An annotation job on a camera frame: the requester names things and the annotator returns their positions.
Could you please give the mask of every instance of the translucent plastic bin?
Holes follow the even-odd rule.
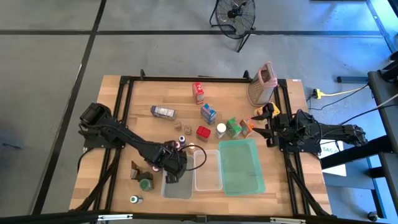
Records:
[[[207,159],[203,166],[194,170],[195,189],[197,191],[221,190],[223,180],[221,176],[220,152],[218,150],[206,150]],[[199,166],[205,160],[202,150],[193,154],[193,166]]]
[[[193,168],[193,157],[187,156],[187,169]],[[164,198],[191,199],[193,171],[185,171],[178,183],[166,184],[167,172],[163,171],[162,196]]]
[[[221,141],[218,149],[226,195],[258,194],[266,190],[255,140]]]

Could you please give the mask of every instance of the red carton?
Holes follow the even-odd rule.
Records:
[[[195,100],[196,104],[203,103],[203,99],[205,97],[205,92],[201,88],[200,82],[192,84],[192,94],[193,94],[193,99]]]
[[[209,136],[210,136],[211,131],[203,126],[199,126],[197,129],[197,138],[207,142]]]

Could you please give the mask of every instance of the green plastic tray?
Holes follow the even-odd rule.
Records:
[[[253,139],[221,141],[218,144],[221,156],[221,173],[226,195],[249,195],[266,190]]]

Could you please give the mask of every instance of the electric fan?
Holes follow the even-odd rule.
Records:
[[[209,23],[217,26],[221,32],[229,38],[241,39],[239,52],[254,31],[256,5],[254,0],[217,0]],[[216,13],[217,25],[211,23],[211,18]]]

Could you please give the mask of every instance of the green can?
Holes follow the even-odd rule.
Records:
[[[142,179],[139,182],[139,188],[143,191],[150,191],[154,189],[154,183],[152,180],[149,179]]]

